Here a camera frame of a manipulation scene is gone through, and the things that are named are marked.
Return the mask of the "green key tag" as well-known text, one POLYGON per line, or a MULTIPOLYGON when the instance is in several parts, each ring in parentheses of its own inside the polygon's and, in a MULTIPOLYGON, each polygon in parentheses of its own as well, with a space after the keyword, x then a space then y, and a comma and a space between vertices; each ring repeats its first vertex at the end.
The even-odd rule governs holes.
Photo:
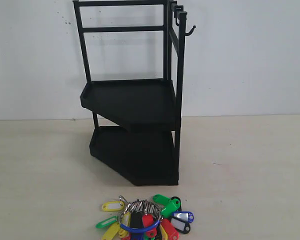
POLYGON ((112 225, 112 224, 114 224, 114 223, 117 223, 117 222, 118 222, 117 219, 118 219, 118 218, 117 218, 116 216, 111 216, 111 217, 109 217, 109 218, 107 218, 107 219, 104 219, 104 220, 98 222, 98 223, 95 225, 95 228, 96 228, 96 229, 102 229, 102 228, 108 227, 108 226, 110 226, 110 225, 112 225))
POLYGON ((160 213, 164 218, 169 218, 173 212, 176 212, 181 208, 181 200, 177 196, 167 197, 161 194, 156 194, 152 197, 152 200, 163 206, 160 213))

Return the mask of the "yellow key tag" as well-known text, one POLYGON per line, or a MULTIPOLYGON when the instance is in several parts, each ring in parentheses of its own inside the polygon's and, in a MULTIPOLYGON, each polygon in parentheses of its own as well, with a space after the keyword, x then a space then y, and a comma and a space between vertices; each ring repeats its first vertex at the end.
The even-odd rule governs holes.
POLYGON ((101 209, 103 212, 118 212, 123 209, 125 204, 120 200, 108 201, 102 204, 101 209))
POLYGON ((113 240, 120 230, 118 222, 113 223, 102 235, 101 240, 113 240))

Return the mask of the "black key tag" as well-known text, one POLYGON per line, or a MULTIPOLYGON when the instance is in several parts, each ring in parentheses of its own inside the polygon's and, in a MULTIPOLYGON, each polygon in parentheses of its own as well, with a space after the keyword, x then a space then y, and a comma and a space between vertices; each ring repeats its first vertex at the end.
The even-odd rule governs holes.
POLYGON ((170 222, 173 227, 182 234, 188 234, 191 231, 190 224, 180 218, 171 217, 170 222))
POLYGON ((142 216, 143 214, 140 211, 132 212, 130 216, 129 227, 132 229, 142 229, 143 228, 142 216))

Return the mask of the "blue key tag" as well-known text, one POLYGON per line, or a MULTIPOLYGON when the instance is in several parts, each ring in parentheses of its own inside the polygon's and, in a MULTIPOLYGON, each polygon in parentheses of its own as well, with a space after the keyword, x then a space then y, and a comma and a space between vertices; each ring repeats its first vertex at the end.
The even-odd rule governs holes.
POLYGON ((194 214, 190 211, 175 211, 171 216, 187 223, 192 223, 195 219, 194 214))

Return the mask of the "black two-tier metal rack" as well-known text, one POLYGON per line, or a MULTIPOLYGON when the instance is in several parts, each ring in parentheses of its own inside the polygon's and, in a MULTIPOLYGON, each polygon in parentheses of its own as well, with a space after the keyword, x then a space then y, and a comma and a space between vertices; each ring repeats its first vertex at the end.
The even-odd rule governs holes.
POLYGON ((86 77, 80 102, 94 122, 90 154, 135 186, 178 185, 187 12, 175 0, 75 0, 73 8, 86 77), (161 25, 82 23, 83 7, 157 5, 161 25), (92 80, 85 34, 124 32, 163 33, 161 78, 92 80))

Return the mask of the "black metal hook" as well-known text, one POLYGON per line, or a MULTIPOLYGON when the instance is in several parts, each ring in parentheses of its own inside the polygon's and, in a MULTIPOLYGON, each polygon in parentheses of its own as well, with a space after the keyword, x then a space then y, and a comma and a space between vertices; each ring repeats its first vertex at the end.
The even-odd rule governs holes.
POLYGON ((186 37, 192 35, 193 32, 195 31, 196 27, 197 27, 196 25, 193 25, 193 27, 190 29, 190 31, 189 31, 189 32, 186 32, 184 35, 185 35, 186 37))

